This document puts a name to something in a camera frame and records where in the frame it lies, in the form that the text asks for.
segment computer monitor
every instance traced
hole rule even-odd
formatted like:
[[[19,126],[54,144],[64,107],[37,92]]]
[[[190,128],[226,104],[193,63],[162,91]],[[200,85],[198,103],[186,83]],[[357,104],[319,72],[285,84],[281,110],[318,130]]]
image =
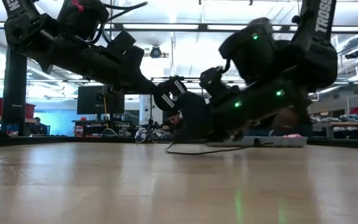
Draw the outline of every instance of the computer monitor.
[[[124,93],[111,93],[106,86],[81,86],[78,88],[77,114],[104,114],[104,98],[107,114],[124,113]]]

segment security camera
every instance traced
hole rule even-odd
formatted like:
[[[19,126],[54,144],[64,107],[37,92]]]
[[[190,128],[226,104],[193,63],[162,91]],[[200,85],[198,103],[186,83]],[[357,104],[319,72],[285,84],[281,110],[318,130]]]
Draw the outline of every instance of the security camera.
[[[150,51],[151,58],[160,58],[161,54],[162,53],[159,46],[153,46],[152,50]]]

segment pink object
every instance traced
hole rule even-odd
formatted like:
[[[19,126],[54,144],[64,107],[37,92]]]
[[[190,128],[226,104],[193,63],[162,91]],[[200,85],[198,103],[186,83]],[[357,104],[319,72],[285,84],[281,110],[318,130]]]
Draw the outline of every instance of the pink object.
[[[301,138],[302,135],[300,135],[300,134],[289,134],[289,135],[284,136],[284,137],[286,137],[286,138]]]

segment black cable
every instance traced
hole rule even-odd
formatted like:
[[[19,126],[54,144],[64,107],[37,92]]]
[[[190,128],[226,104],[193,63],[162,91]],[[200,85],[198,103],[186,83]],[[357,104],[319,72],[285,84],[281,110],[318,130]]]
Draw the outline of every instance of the black cable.
[[[99,29],[97,36],[95,37],[95,39],[93,39],[91,41],[87,41],[86,42],[87,44],[96,44],[100,40],[100,37],[102,36],[102,32],[104,32],[104,25],[105,24],[100,24],[100,29]]]
[[[142,3],[136,4],[134,6],[114,6],[114,5],[103,3],[103,5],[106,8],[117,9],[117,10],[134,10],[134,9],[138,9],[140,7],[146,6],[147,4],[148,4],[148,2],[142,2]]]
[[[226,65],[224,66],[224,69],[222,70],[222,74],[226,73],[230,69],[230,59],[226,60]]]
[[[204,154],[212,154],[212,153],[217,153],[217,152],[232,152],[232,151],[238,151],[238,150],[243,150],[243,149],[248,149],[250,147],[262,147],[264,145],[267,145],[267,144],[273,144],[272,142],[266,142],[266,143],[263,143],[263,144],[254,144],[252,146],[244,146],[244,147],[238,147],[238,148],[235,148],[235,149],[221,149],[221,150],[216,150],[216,151],[208,151],[208,152],[170,152],[168,151],[168,149],[170,147],[173,146],[173,143],[167,147],[167,149],[165,150],[165,152],[169,153],[169,154],[178,154],[178,155],[204,155]]]
[[[130,10],[125,10],[125,11],[122,11],[120,13],[117,13],[115,14],[114,16],[111,16],[109,19],[108,19],[108,22],[112,21],[113,19],[117,18],[117,17],[120,17],[124,14],[127,14],[128,12],[131,12],[133,9],[130,9]],[[107,43],[110,43],[111,42],[111,39],[107,36],[107,34],[104,32],[104,26],[103,27],[100,27],[100,32],[102,33],[102,36],[103,36],[103,39],[104,41],[106,41]]]

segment person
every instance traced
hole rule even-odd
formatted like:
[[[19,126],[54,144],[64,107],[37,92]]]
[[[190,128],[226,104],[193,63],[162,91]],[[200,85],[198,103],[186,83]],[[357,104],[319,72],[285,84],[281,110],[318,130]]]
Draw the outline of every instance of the person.
[[[31,126],[31,134],[48,134],[48,128],[46,125],[41,123],[41,119],[36,117],[34,118],[36,123]]]
[[[178,130],[183,129],[183,118],[180,117],[178,111],[171,111],[168,112],[168,121],[164,122],[162,124],[162,129],[164,131],[169,131],[171,133],[174,133]]]

